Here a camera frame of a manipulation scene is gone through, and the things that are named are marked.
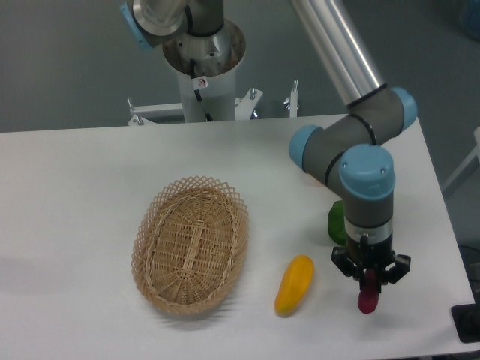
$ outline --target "white table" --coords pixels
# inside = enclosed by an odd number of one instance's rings
[[[473,302],[422,131],[385,147],[397,174],[394,249],[411,272],[361,313],[359,285],[330,260],[337,197],[288,156],[295,130],[339,115],[0,134],[1,359],[385,359],[477,350],[450,307]],[[250,212],[244,269],[220,309],[156,311],[131,275],[137,228],[170,182],[229,182]],[[273,304],[297,254],[316,265],[302,307]]]

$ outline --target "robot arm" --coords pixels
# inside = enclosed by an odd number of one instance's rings
[[[360,290],[369,285],[380,293],[410,270],[410,257],[392,249],[395,173],[380,146],[415,121],[416,103],[402,88],[386,85],[341,1],[292,5],[349,115],[325,130],[300,129],[289,154],[343,200],[346,247],[335,247],[332,261],[359,281]]]

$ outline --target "wicker basket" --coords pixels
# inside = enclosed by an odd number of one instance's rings
[[[154,198],[139,227],[136,287],[162,311],[207,311],[232,289],[247,241],[247,206],[235,189],[213,178],[183,178]]]

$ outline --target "green object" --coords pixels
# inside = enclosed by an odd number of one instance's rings
[[[328,234],[331,239],[341,246],[347,244],[345,232],[344,202],[336,201],[328,212]]]

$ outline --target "black cable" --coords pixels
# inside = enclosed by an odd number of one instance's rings
[[[459,248],[465,248],[465,249],[470,249],[474,251],[478,251],[480,253],[480,249],[477,249],[476,247],[469,246],[469,245],[458,245]]]
[[[195,60],[193,60],[192,58],[190,59],[190,78],[191,79],[195,79]],[[203,98],[202,98],[202,95],[200,94],[200,90],[193,90],[193,92],[195,93],[195,97],[196,99],[198,100],[198,102],[200,103],[200,105],[202,106],[203,108],[203,112],[205,113],[205,117],[207,118],[207,122],[213,122],[213,118],[212,116],[210,115],[210,112],[208,111],[207,107],[205,106],[205,103],[203,102]]]

